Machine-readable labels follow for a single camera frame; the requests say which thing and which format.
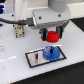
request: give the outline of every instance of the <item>white panel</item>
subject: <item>white panel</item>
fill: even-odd
[[[0,16],[12,19],[11,14]],[[25,53],[50,45],[62,45],[61,49],[67,59],[30,69]],[[12,83],[84,61],[84,32],[71,21],[65,28],[63,38],[55,44],[43,42],[39,30],[27,27],[24,38],[15,38],[13,25],[3,23],[3,27],[0,28],[0,46],[4,48],[0,52],[0,84]]]

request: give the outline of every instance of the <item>cable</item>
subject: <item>cable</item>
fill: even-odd
[[[10,20],[0,18],[0,21],[4,22],[4,23],[7,23],[7,24],[34,26],[33,18],[27,18],[26,20],[19,20],[19,21],[10,21]]]
[[[4,23],[8,23],[8,24],[18,24],[17,21],[5,20],[5,19],[3,19],[3,18],[0,18],[0,21],[1,21],[1,22],[4,22]]]

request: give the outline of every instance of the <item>blue object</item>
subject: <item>blue object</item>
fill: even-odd
[[[43,50],[43,57],[49,61],[56,61],[60,57],[60,50],[57,47],[48,46]]]

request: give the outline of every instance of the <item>white table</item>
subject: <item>white table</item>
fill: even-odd
[[[12,20],[11,14],[0,16]],[[0,52],[0,84],[13,83],[84,61],[84,32],[72,22],[65,28],[63,38],[56,44],[43,42],[39,30],[27,27],[25,37],[16,38],[13,25],[3,24],[4,26],[0,27],[0,46],[4,49]],[[49,45],[62,45],[61,49],[67,59],[30,68],[25,53]]]

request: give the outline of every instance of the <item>black cable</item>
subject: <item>black cable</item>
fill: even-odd
[[[17,21],[5,20],[3,18],[0,18],[0,21],[8,24],[19,24]]]
[[[7,24],[34,26],[33,18],[27,18],[26,20],[19,20],[19,21],[10,21],[10,20],[0,18],[0,21],[4,22],[4,23],[7,23]]]

